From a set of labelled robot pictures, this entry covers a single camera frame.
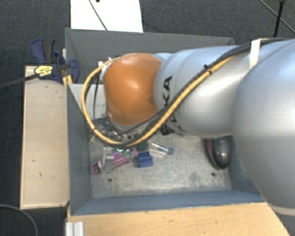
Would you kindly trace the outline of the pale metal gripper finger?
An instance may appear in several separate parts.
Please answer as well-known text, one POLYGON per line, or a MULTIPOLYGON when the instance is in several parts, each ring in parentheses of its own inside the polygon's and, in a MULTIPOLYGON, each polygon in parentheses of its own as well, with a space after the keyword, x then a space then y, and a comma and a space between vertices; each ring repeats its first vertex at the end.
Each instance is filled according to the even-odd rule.
POLYGON ((114 155, 111 147, 104 147, 103 152, 103 171, 104 173, 111 173, 113 170, 114 155))

